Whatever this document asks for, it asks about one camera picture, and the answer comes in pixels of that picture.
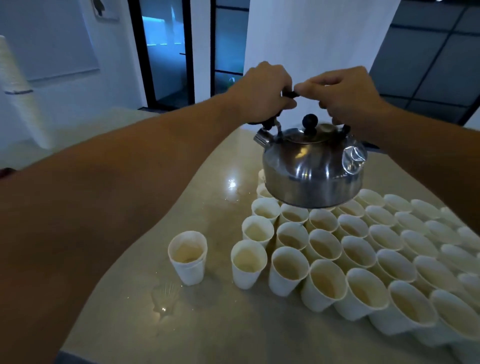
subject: beige table surface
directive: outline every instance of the beige table surface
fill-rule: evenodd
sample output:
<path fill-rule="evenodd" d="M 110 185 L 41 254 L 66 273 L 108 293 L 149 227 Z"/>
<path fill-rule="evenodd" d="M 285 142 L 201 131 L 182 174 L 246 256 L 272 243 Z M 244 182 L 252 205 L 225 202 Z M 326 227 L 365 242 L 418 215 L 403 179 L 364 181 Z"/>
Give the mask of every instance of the beige table surface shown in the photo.
<path fill-rule="evenodd" d="M 383 336 L 367 319 L 348 322 L 333 308 L 314 314 L 297 291 L 275 296 L 268 268 L 249 291 L 232 283 L 230 250 L 241 240 L 262 168 L 252 137 L 237 130 L 214 151 L 168 214 L 105 274 L 63 349 L 101 364 L 456 363 L 447 349 L 424 347 L 408 334 Z M 384 154 L 369 153 L 364 187 L 442 205 Z M 167 246 L 186 230 L 207 238 L 205 278 L 180 287 L 173 314 L 160 319 L 158 286 L 181 285 Z"/>

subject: person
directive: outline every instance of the person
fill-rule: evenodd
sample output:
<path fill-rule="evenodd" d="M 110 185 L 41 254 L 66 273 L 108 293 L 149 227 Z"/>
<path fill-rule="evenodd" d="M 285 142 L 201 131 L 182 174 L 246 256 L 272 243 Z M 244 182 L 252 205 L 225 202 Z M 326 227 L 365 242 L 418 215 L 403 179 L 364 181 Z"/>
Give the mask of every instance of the person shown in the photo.
<path fill-rule="evenodd" d="M 168 212 L 220 142 L 244 123 L 296 106 L 282 90 L 292 90 L 289 74 L 262 62 L 224 94 L 96 136 L 1 180 L 2 362 L 51 363 L 106 270 Z M 363 67 L 326 72 L 294 90 L 378 145 L 480 231 L 479 132 L 393 107 Z"/>

